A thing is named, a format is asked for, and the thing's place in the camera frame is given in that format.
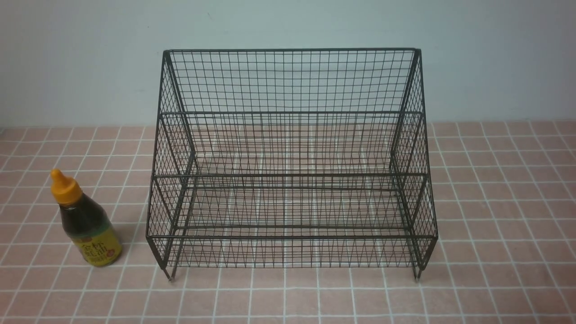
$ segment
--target dark liquid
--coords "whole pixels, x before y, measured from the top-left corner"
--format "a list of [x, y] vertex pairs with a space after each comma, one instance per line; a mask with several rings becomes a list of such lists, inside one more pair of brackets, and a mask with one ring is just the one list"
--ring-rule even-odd
[[110, 226], [106, 211], [90, 197], [82, 198], [71, 206], [60, 206], [62, 227], [69, 236], [85, 236]]

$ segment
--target pink tile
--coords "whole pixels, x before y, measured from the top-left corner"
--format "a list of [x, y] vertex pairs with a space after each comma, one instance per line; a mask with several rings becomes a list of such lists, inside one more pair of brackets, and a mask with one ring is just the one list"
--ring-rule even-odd
[[475, 168], [474, 171], [480, 182], [504, 182], [504, 176], [498, 167]]
[[[321, 290], [320, 311], [327, 315], [350, 315], [352, 294], [349, 290]], [[354, 289], [354, 305], [358, 315], [387, 314], [388, 301], [382, 290]]]
[[508, 136], [488, 137], [488, 143], [492, 150], [516, 150], [512, 139]]
[[20, 291], [8, 310], [8, 316], [38, 316], [48, 292]]
[[251, 306], [251, 315], [283, 315], [284, 291], [282, 289], [252, 291]]
[[448, 168], [448, 174], [450, 175], [450, 180], [452, 180], [452, 182], [477, 181], [473, 168]]
[[286, 315], [318, 314], [318, 292], [313, 289], [286, 291]]
[[24, 278], [26, 268], [0, 268], [0, 287], [5, 290], [16, 290]]
[[486, 136], [506, 136], [508, 129], [503, 122], [483, 122], [484, 134]]
[[37, 245], [11, 245], [4, 255], [2, 265], [29, 265], [38, 250]]
[[490, 150], [488, 141], [484, 137], [463, 137], [462, 143], [467, 151]]
[[482, 183], [486, 199], [512, 199], [512, 192], [506, 183]]
[[40, 289], [50, 289], [52, 287], [52, 283], [56, 278], [56, 274], [58, 273], [58, 268], [50, 267], [50, 268], [30, 268], [24, 281], [22, 282], [22, 286], [20, 289], [22, 290], [40, 290]]
[[142, 316], [147, 291], [119, 291], [112, 307], [112, 316]]
[[7, 128], [0, 134], [0, 140], [3, 141], [21, 141], [26, 133], [26, 128]]
[[42, 146], [41, 142], [20, 142], [12, 155], [14, 156], [33, 156], [38, 153], [40, 147]]
[[461, 313], [453, 288], [450, 289], [423, 288], [422, 292], [424, 294], [424, 301], [426, 303], [426, 310], [428, 314], [452, 315]]
[[494, 303], [500, 314], [531, 314], [532, 309], [522, 289], [495, 289]]
[[458, 123], [460, 136], [484, 136], [482, 125], [478, 122], [460, 122]]
[[457, 287], [486, 287], [480, 265], [450, 265], [450, 272]]
[[32, 156], [11, 156], [4, 164], [3, 171], [27, 170], [32, 163]]
[[438, 232], [443, 240], [470, 240], [466, 223], [463, 221], [438, 220]]
[[41, 245], [34, 259], [34, 265], [61, 265], [69, 244]]
[[516, 269], [524, 287], [554, 287], [552, 276], [543, 263], [519, 263]]
[[550, 165], [550, 161], [544, 151], [530, 150], [520, 152], [524, 163], [529, 166], [533, 165]]
[[87, 266], [62, 268], [58, 278], [56, 279], [56, 283], [54, 284], [54, 289], [84, 289], [89, 273], [90, 268]]
[[106, 165], [107, 170], [130, 170], [132, 162], [134, 161], [134, 156], [111, 156], [108, 164]]
[[475, 242], [476, 252], [482, 262], [509, 262], [510, 258], [502, 242]]
[[542, 199], [534, 183], [510, 183], [509, 186], [516, 199]]
[[78, 316], [108, 316], [114, 292], [87, 291], [80, 300]]
[[455, 123], [434, 123], [434, 134], [437, 137], [452, 137], [460, 136], [458, 133], [458, 127]]
[[562, 296], [555, 288], [526, 289], [534, 311], [539, 314], [565, 314], [567, 312]]
[[499, 240], [500, 233], [493, 220], [468, 221], [468, 228], [474, 240]]
[[114, 141], [93, 141], [88, 149], [88, 155], [110, 155], [114, 149]]
[[548, 262], [574, 262], [574, 254], [565, 241], [538, 241], [538, 247]]
[[541, 150], [538, 140], [534, 136], [512, 137], [518, 150]]
[[552, 218], [546, 203], [538, 201], [519, 201], [520, 209], [526, 218]]
[[61, 155], [66, 147], [66, 142], [45, 142], [38, 155]]
[[118, 134], [119, 140], [139, 140], [144, 132], [142, 126], [122, 126]]
[[461, 201], [460, 205], [467, 220], [492, 218], [490, 208], [484, 201]]
[[216, 303], [216, 316], [220, 315], [248, 315], [248, 291], [219, 291]]
[[488, 289], [459, 289], [458, 298], [465, 314], [495, 314]]
[[520, 281], [512, 264], [484, 264], [482, 268], [490, 287], [520, 286]]
[[441, 137], [437, 138], [436, 141], [440, 151], [464, 151], [460, 137]]
[[51, 292], [42, 311], [42, 316], [73, 316], [81, 292]]
[[95, 140], [114, 140], [118, 136], [120, 131], [119, 127], [98, 127], [96, 129], [96, 134], [94, 135]]
[[554, 122], [537, 121], [531, 122], [530, 124], [536, 135], [556, 135], [558, 133]]
[[26, 134], [24, 134], [24, 138], [22, 139], [23, 142], [40, 142], [44, 141], [48, 131], [50, 129], [47, 128], [34, 128], [31, 127], [28, 129]]
[[516, 262], [541, 262], [542, 257], [538, 252], [536, 244], [531, 241], [506, 242], [512, 260]]
[[568, 148], [561, 136], [540, 136], [538, 137], [538, 141], [545, 150], [561, 150]]
[[538, 183], [545, 199], [570, 199], [570, 194], [561, 183]]
[[470, 166], [468, 155], [461, 152], [444, 152], [442, 153], [444, 163], [447, 167], [467, 167]]
[[444, 242], [443, 246], [449, 262], [477, 262], [470, 242]]
[[505, 240], [529, 240], [532, 238], [524, 220], [499, 220], [498, 228]]
[[494, 152], [494, 156], [498, 161], [499, 165], [523, 165], [522, 158], [518, 152], [508, 152], [508, 151], [497, 151]]

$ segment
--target black wire shelf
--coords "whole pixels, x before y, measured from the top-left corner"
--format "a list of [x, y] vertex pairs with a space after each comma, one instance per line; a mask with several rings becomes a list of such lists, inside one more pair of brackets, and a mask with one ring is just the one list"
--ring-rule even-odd
[[412, 267], [438, 239], [414, 48], [170, 50], [146, 239], [179, 266]]

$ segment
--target tiled floor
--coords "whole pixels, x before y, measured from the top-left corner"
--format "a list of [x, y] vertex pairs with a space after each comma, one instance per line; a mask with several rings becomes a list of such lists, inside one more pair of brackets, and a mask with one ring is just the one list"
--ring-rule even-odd
[[[410, 269], [180, 269], [144, 240], [152, 127], [0, 134], [2, 323], [573, 323], [576, 122], [437, 123], [441, 240]], [[75, 176], [126, 242], [91, 268], [63, 234], [48, 170]]]

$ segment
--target plastic bottle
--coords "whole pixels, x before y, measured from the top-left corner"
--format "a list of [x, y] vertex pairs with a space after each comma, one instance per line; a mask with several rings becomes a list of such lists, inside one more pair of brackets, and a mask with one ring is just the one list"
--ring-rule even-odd
[[106, 211], [82, 192], [74, 180], [58, 169], [50, 173], [52, 195], [60, 205], [62, 227], [78, 247], [84, 260], [93, 266], [114, 263], [122, 253]]

